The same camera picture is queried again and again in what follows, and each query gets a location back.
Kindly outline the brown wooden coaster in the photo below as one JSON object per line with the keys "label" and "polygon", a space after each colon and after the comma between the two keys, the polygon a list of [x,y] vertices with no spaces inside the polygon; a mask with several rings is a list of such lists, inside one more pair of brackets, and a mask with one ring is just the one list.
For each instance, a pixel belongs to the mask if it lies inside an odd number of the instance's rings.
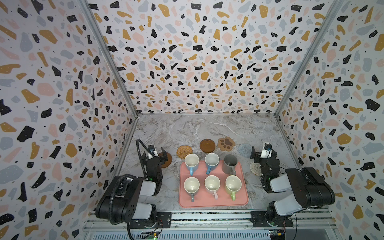
{"label": "brown wooden coaster", "polygon": [[173,160],[173,158],[172,158],[171,154],[168,153],[168,166],[172,163],[172,160]]}
{"label": "brown wooden coaster", "polygon": [[204,153],[212,153],[216,149],[216,144],[211,139],[204,139],[200,142],[200,149]]}

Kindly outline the light blue woven coaster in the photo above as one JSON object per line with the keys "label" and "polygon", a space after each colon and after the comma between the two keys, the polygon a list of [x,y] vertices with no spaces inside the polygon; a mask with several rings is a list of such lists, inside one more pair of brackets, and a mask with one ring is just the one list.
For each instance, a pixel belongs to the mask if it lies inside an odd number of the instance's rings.
{"label": "light blue woven coaster", "polygon": [[240,144],[238,152],[241,156],[250,159],[252,154],[252,146],[249,144]]}

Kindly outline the cork paw coaster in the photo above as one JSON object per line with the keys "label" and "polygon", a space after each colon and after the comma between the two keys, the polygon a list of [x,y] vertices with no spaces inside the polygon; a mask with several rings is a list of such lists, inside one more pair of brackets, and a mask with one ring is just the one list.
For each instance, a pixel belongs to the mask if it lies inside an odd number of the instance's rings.
{"label": "cork paw coaster", "polygon": [[232,151],[235,145],[236,143],[230,137],[220,138],[217,144],[218,148],[221,151],[227,151],[227,152]]}

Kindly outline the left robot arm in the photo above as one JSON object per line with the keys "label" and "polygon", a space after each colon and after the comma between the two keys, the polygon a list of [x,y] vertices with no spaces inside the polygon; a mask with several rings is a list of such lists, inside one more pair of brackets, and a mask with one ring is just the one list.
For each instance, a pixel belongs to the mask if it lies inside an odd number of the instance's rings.
{"label": "left robot arm", "polygon": [[153,145],[149,155],[140,155],[144,177],[130,174],[116,176],[108,186],[95,214],[99,219],[108,220],[112,225],[137,223],[140,227],[152,228],[158,223],[157,208],[154,204],[140,203],[141,196],[156,196],[161,189],[162,165],[168,163],[167,152],[161,149],[158,154]]}

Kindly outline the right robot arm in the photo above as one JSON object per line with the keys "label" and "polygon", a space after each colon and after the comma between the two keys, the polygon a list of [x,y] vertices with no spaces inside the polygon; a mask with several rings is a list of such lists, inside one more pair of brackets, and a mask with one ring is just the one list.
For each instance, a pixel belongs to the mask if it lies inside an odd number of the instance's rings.
{"label": "right robot arm", "polygon": [[269,193],[292,191],[282,200],[269,203],[262,221],[272,227],[291,224],[291,216],[311,207],[321,208],[334,204],[336,196],[326,181],[312,168],[289,168],[281,173],[280,160],[270,143],[265,143],[261,152],[252,147],[250,159],[260,166],[260,181]]}

